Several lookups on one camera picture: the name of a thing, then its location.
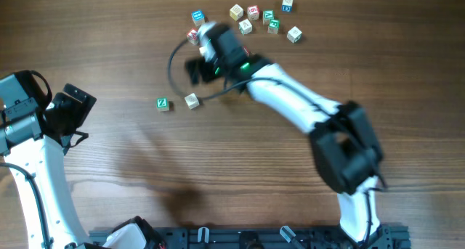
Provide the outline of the green Z wooden block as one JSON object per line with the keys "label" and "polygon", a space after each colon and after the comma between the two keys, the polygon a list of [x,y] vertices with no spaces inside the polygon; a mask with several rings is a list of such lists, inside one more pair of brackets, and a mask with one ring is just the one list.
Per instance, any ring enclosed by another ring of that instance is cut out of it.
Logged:
{"label": "green Z wooden block", "polygon": [[160,112],[170,111],[170,102],[166,97],[156,99],[156,109]]}

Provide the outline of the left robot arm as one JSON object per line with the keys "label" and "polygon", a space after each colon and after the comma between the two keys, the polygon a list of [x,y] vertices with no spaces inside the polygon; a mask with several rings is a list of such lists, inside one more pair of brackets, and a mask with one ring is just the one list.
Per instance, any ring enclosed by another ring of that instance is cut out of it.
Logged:
{"label": "left robot arm", "polygon": [[72,84],[58,94],[42,91],[35,70],[1,79],[1,166],[9,168],[20,197],[29,248],[165,248],[146,220],[136,216],[95,242],[78,219],[68,188],[64,157],[97,101]]}

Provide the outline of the red M wooden block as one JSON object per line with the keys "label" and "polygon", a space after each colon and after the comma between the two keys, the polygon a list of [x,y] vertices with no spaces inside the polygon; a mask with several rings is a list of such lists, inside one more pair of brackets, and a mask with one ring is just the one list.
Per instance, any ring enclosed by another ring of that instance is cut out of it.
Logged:
{"label": "red M wooden block", "polygon": [[243,46],[243,50],[246,53],[246,56],[249,57],[250,51],[245,46]]}

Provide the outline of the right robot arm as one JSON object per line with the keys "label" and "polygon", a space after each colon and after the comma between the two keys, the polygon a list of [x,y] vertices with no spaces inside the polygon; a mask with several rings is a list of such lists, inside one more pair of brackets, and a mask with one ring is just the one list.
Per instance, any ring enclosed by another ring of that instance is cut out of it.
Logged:
{"label": "right robot arm", "polygon": [[384,155],[365,110],[356,102],[325,98],[293,79],[277,63],[247,52],[224,23],[204,23],[186,40],[198,46],[200,57],[188,60],[193,84],[223,77],[232,81],[221,94],[237,89],[272,108],[310,139],[321,179],[338,195],[339,226],[362,247],[380,223],[374,193],[384,180],[379,164]]}

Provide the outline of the plain block yellow side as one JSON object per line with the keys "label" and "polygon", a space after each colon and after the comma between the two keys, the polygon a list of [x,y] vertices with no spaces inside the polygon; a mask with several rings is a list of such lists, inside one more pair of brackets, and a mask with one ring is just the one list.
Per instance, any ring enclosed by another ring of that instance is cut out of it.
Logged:
{"label": "plain block yellow side", "polygon": [[192,110],[200,105],[200,101],[195,95],[195,93],[189,94],[185,97],[185,102],[187,106]]}

